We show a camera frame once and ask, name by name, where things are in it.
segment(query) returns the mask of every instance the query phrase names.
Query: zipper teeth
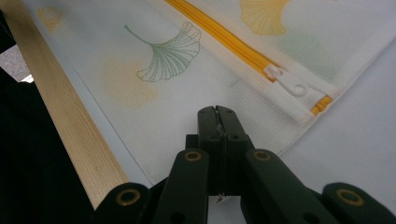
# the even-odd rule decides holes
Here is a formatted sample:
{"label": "zipper teeth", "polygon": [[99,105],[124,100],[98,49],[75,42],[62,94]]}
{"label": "zipper teeth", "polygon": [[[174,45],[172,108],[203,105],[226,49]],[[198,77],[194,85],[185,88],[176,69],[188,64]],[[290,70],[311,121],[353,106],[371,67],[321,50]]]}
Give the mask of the zipper teeth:
{"label": "zipper teeth", "polygon": [[194,7],[185,0],[165,0],[169,5],[176,8],[183,13],[190,20],[197,23],[201,28],[210,33],[219,42],[221,42],[227,49],[232,51],[242,61],[249,64],[254,70],[259,72],[262,76],[266,77],[271,82],[276,81],[268,77],[262,69],[267,65],[275,64],[268,58],[264,57],[255,49],[251,48],[238,37],[230,33],[227,29],[208,17],[204,12]]}

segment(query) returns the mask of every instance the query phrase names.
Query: zipper pull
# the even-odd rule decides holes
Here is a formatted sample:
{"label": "zipper pull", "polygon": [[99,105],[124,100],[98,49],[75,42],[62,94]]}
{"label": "zipper pull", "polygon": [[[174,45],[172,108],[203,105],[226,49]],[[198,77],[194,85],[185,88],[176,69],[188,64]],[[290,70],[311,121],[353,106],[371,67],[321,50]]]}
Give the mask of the zipper pull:
{"label": "zipper pull", "polygon": [[263,71],[268,77],[276,79],[286,91],[294,96],[304,96],[308,92],[308,85],[282,68],[269,64]]}

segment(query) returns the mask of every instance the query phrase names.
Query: wooden strip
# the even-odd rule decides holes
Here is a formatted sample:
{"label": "wooden strip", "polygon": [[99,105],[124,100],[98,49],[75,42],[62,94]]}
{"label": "wooden strip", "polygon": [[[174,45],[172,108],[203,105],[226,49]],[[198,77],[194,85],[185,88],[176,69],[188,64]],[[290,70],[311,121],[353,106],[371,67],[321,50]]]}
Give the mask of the wooden strip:
{"label": "wooden strip", "polygon": [[21,0],[0,0],[0,8],[92,206],[96,208],[111,189],[128,182],[128,178]]}

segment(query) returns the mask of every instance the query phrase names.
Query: white fabric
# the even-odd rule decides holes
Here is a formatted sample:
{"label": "white fabric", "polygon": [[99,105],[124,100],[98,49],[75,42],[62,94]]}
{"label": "white fabric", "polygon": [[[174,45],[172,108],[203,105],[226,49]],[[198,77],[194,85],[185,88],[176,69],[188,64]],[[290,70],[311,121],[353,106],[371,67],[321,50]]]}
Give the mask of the white fabric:
{"label": "white fabric", "polygon": [[[199,26],[177,14],[163,1],[149,2],[150,4],[144,0],[24,1],[42,34],[59,45],[151,183],[156,183],[169,174],[176,154],[184,147],[185,135],[196,133],[196,113],[203,107],[223,105],[233,109],[255,146],[276,153],[290,147],[316,120],[304,103],[278,83],[273,84],[259,76]],[[44,13],[47,15],[45,19],[43,13],[37,13],[40,8],[47,10]],[[388,10],[391,7],[381,10],[378,14],[385,16],[380,17],[381,20],[375,19],[370,31],[373,31],[373,27],[378,27],[378,30],[386,30],[384,27],[390,29],[389,32],[383,32],[383,39],[380,36],[372,49],[363,43],[383,33],[347,41],[347,46],[350,42],[356,42],[352,46],[353,50],[344,55],[339,63],[335,62],[335,59],[338,60],[335,58],[335,61],[332,60],[334,63],[329,64],[337,64],[337,71],[348,73],[347,77],[343,77],[343,73],[329,75],[330,70],[324,69],[321,66],[322,59],[315,55],[313,59],[319,61],[311,65],[305,60],[313,59],[304,58],[299,61],[290,57],[274,37],[265,37],[271,40],[268,43],[261,42],[261,39],[256,41],[253,37],[246,39],[258,46],[262,43],[271,45],[268,49],[273,51],[268,56],[271,58],[274,55],[272,60],[284,64],[285,69],[292,71],[316,91],[336,97],[396,35],[395,28],[385,24],[390,18]],[[242,29],[243,24],[233,22],[237,24],[236,30]],[[132,35],[125,25],[139,37]],[[155,81],[144,77],[142,74],[145,72],[141,71],[147,71],[145,69],[154,57],[152,44],[166,43],[186,27],[191,28],[191,33],[195,34],[185,48],[190,56],[182,54],[190,57],[189,64],[184,68],[175,68],[173,71],[182,71],[177,75],[177,72],[165,72],[160,66],[160,72],[155,73]],[[296,32],[299,35],[305,34],[310,31],[308,28]],[[285,41],[292,41],[294,36],[287,37]],[[337,42],[343,41],[342,36],[334,41],[330,37],[328,39],[331,41],[327,43],[329,49],[338,52],[346,48],[345,44],[339,46]],[[201,43],[199,48],[196,45],[198,41]],[[359,50],[363,50],[362,61],[356,60],[354,56]]]}

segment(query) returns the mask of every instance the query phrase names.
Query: green ginkgo leaf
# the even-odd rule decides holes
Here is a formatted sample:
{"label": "green ginkgo leaf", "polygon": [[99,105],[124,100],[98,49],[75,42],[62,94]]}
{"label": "green ginkgo leaf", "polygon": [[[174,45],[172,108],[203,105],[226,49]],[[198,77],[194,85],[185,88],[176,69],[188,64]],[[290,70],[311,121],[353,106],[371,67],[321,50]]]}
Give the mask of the green ginkgo leaf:
{"label": "green ginkgo leaf", "polygon": [[137,36],[127,25],[124,28],[152,48],[151,63],[137,72],[137,76],[145,81],[167,80],[183,73],[200,50],[201,32],[190,22],[184,22],[174,38],[161,44],[151,44]]}

